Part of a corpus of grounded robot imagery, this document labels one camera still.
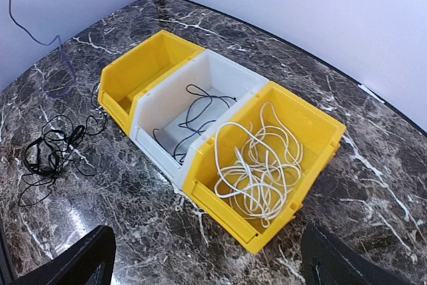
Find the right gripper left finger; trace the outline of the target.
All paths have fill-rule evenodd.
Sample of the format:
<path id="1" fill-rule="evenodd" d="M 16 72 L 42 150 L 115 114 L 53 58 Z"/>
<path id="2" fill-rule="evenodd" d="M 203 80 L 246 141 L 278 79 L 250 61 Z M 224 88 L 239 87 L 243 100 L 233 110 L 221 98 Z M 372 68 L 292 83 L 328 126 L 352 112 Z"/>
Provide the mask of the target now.
<path id="1" fill-rule="evenodd" d="M 111 284 L 116 242 L 113 229 L 99 225 L 37 269 L 12 284 Z"/>

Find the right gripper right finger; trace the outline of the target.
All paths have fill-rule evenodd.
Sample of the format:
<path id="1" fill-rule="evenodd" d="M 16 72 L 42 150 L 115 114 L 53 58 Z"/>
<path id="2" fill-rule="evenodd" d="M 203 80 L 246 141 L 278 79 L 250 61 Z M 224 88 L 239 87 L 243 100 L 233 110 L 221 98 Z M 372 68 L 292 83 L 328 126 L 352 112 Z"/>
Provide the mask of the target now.
<path id="1" fill-rule="evenodd" d="M 335 235 L 312 222 L 301 239 L 306 284 L 399 284 L 400 279 L 365 260 Z"/>

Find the yellow bin front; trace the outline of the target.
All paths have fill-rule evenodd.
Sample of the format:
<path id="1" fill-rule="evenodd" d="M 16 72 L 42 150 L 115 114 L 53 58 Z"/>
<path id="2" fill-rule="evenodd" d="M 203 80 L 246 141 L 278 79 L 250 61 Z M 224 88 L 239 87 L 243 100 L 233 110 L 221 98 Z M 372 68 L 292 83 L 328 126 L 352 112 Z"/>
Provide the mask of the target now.
<path id="1" fill-rule="evenodd" d="M 269 82 L 197 150 L 183 191 L 255 254 L 294 219 L 345 129 Z"/>

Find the yellow bin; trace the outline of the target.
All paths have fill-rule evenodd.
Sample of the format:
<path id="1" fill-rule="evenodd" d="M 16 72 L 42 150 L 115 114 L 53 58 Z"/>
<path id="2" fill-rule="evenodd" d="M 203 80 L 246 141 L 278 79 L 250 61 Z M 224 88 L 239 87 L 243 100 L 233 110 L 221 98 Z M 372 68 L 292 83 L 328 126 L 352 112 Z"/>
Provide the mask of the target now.
<path id="1" fill-rule="evenodd" d="M 345 129 L 269 82 L 197 150 L 183 191 L 255 254 L 294 219 Z"/>
<path id="2" fill-rule="evenodd" d="M 129 135 L 138 99 L 203 51 L 161 30 L 103 68 L 98 102 Z"/>

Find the white translucent bin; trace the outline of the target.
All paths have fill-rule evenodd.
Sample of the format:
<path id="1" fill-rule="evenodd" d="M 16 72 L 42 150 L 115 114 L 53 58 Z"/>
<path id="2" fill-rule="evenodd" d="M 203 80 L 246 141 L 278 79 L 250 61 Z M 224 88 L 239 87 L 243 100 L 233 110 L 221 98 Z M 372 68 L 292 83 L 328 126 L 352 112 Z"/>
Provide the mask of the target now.
<path id="1" fill-rule="evenodd" d="M 131 141 L 182 189 L 197 150 L 267 83 L 205 50 L 138 100 Z"/>

